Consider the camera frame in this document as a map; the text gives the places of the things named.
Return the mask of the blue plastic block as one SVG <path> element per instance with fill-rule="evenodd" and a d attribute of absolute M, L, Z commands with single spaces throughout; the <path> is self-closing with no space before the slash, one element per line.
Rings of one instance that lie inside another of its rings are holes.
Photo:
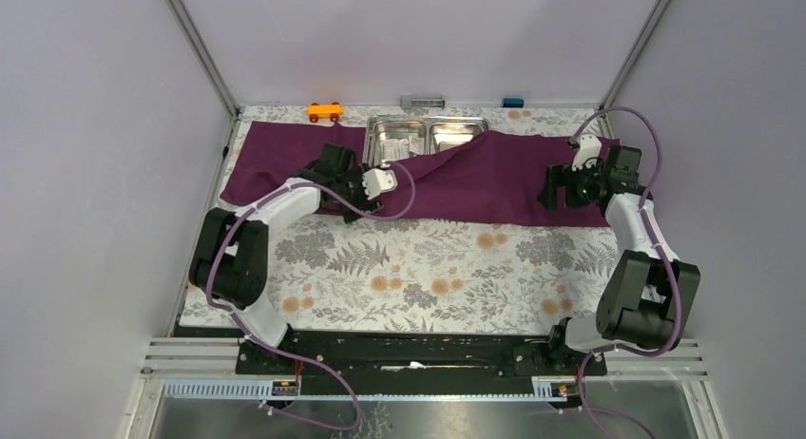
<path fill-rule="evenodd" d="M 501 107 L 504 108 L 523 108 L 525 106 L 525 100 L 520 98 L 503 98 L 501 101 Z"/>

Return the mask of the purple cloth wrap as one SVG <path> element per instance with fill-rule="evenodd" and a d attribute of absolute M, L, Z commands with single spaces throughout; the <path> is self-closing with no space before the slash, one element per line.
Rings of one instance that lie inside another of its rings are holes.
<path fill-rule="evenodd" d="M 253 123 L 220 197 L 229 204 L 246 205 L 318 159 L 326 143 L 361 155 L 364 138 L 363 129 L 340 124 Z M 398 187 L 381 195 L 379 213 L 391 216 L 411 201 L 409 219 L 604 227 L 604 211 L 591 204 L 573 209 L 560 202 L 550 210 L 538 201 L 548 168 L 573 157 L 564 138 L 485 131 L 469 143 L 403 161 L 415 185 L 400 174 Z"/>

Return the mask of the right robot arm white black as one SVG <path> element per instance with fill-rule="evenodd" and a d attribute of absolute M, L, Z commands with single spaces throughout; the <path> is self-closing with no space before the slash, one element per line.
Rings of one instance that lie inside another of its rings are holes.
<path fill-rule="evenodd" d="M 581 149 L 574 161 L 552 165 L 537 200 L 548 210 L 565 194 L 568 208 L 595 205 L 621 252 L 592 315 L 554 325 L 540 353 L 554 372 L 568 374 L 587 355 L 627 350 L 660 356 L 677 347 L 700 284 L 700 270 L 670 249 L 641 184 L 638 148 L 614 146 L 604 159 Z"/>

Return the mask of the perforated steel instrument tray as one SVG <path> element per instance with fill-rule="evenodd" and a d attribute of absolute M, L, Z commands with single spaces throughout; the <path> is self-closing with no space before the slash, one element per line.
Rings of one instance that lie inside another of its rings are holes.
<path fill-rule="evenodd" d="M 376 116 L 369 119 L 363 162 L 378 166 L 386 161 L 440 153 L 471 141 L 489 129 L 480 117 Z"/>

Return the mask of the white sterile packets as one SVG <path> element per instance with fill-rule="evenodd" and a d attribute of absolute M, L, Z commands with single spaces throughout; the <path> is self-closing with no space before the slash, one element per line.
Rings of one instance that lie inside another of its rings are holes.
<path fill-rule="evenodd" d="M 378 159 L 381 163 L 402 161 L 428 154 L 424 138 L 407 137 L 405 139 L 386 139 L 379 145 Z"/>

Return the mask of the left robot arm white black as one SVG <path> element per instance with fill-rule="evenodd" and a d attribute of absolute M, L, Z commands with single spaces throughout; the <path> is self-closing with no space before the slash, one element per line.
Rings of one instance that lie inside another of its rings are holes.
<path fill-rule="evenodd" d="M 293 345 L 283 340 L 289 325 L 265 295 L 272 239 L 331 205 L 346 222 L 370 216 L 381 209 L 380 196 L 397 186 L 389 168 L 354 158 L 352 150 L 328 143 L 318 159 L 266 196 L 235 211 L 213 208 L 204 217 L 189 282 L 246 337 L 262 342 L 258 359 L 270 372 L 286 372 L 295 360 Z"/>

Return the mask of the orange toy car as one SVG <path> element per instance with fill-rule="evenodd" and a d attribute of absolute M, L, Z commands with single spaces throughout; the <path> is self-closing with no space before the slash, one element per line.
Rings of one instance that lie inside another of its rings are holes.
<path fill-rule="evenodd" d="M 319 103 L 311 103 L 306 108 L 306 115 L 310 123 L 317 124 L 320 121 L 330 121 L 338 123 L 341 116 L 344 114 L 345 108 L 338 102 L 333 102 L 329 105 L 321 105 Z"/>

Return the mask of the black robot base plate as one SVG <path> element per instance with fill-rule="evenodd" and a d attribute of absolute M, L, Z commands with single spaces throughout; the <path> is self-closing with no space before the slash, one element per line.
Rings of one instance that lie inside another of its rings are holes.
<path fill-rule="evenodd" d="M 396 389 L 408 393 L 503 388 L 531 377 L 574 382 L 579 365 L 555 371 L 542 364 L 545 335 L 413 334 L 290 330 L 269 352 L 248 340 L 239 346 L 238 375 L 288 376 L 316 391 Z"/>

